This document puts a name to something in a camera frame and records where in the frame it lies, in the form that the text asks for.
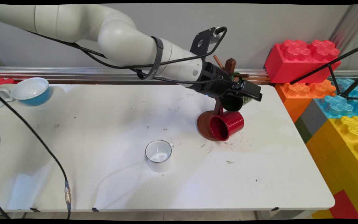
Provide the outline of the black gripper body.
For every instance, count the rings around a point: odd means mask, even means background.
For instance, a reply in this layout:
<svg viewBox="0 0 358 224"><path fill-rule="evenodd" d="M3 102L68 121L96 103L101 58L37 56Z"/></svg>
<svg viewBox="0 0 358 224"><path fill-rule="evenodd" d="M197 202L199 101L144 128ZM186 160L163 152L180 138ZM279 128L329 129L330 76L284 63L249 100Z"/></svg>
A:
<svg viewBox="0 0 358 224"><path fill-rule="evenodd" d="M203 83L195 84L195 91L210 98L219 98L233 87L229 74L210 62L203 63L197 81Z"/></svg>

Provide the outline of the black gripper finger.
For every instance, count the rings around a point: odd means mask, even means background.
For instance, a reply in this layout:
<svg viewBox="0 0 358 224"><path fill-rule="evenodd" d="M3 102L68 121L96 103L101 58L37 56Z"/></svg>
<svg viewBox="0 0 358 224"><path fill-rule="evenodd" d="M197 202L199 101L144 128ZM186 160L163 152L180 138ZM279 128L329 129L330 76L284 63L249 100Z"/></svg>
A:
<svg viewBox="0 0 358 224"><path fill-rule="evenodd" d="M227 82L228 89L227 95L230 96L243 96L244 82Z"/></svg>
<svg viewBox="0 0 358 224"><path fill-rule="evenodd" d="M241 81L241 92L255 101L261 101L263 94L260 92L261 87L247 80Z"/></svg>

